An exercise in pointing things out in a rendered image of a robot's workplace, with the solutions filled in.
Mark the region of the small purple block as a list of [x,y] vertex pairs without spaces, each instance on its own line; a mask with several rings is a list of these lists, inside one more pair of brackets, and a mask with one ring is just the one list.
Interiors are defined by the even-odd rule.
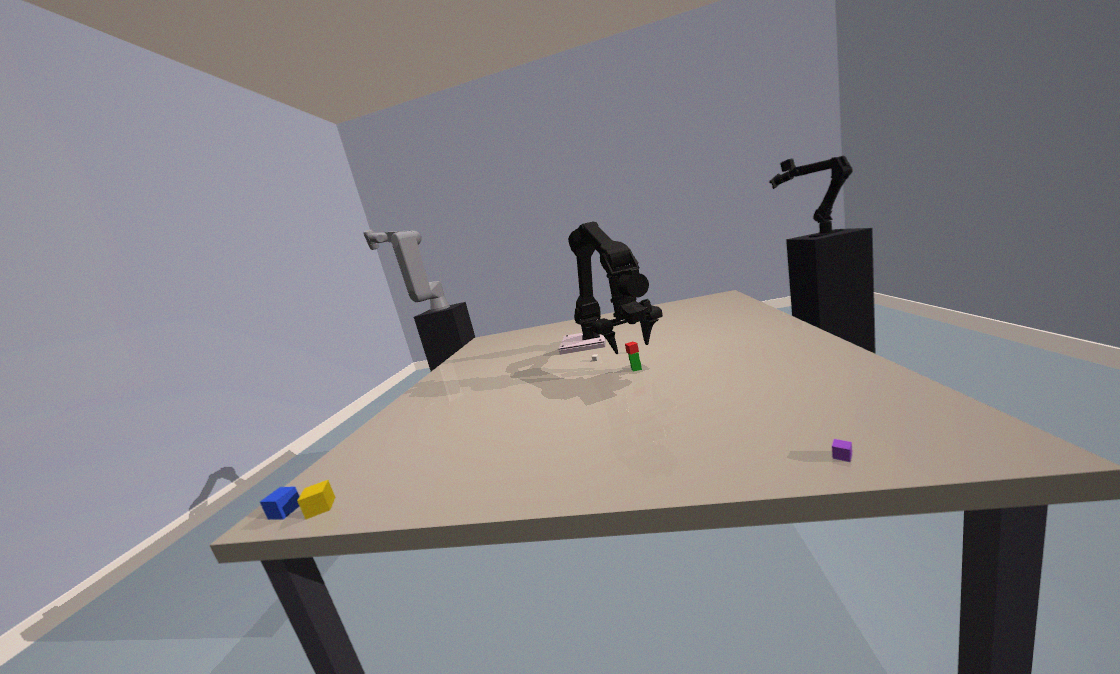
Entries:
[[834,439],[832,455],[833,459],[851,462],[852,442]]

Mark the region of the blue block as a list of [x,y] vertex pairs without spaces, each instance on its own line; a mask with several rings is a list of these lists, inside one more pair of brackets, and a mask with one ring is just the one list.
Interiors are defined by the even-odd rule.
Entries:
[[267,519],[284,519],[299,507],[298,499],[295,487],[279,487],[259,503]]

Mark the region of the yellow block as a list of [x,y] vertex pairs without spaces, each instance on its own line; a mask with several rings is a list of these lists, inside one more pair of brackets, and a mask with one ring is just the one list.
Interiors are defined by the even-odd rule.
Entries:
[[328,480],[304,488],[297,500],[304,513],[304,518],[309,519],[316,515],[332,509],[335,499],[332,486]]

